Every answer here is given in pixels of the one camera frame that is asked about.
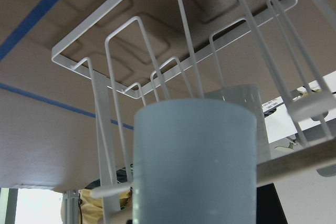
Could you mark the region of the light blue plastic cup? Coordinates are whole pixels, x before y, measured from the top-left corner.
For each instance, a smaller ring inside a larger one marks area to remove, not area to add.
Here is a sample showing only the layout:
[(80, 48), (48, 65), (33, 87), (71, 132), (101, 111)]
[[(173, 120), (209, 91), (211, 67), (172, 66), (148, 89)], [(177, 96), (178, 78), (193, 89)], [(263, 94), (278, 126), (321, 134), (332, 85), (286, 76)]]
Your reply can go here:
[(134, 117), (134, 223), (255, 223), (256, 166), (232, 104), (177, 99)]

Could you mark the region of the grey plastic cup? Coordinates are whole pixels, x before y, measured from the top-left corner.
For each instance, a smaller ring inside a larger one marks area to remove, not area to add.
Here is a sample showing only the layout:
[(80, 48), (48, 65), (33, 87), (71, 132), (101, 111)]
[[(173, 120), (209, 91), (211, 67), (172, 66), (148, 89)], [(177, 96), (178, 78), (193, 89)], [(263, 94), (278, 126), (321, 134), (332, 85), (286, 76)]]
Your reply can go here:
[(259, 89), (255, 84), (224, 87), (205, 94), (206, 98), (232, 104), (237, 112), (230, 113), (238, 129), (239, 151), (251, 154), (257, 164), (271, 159)]

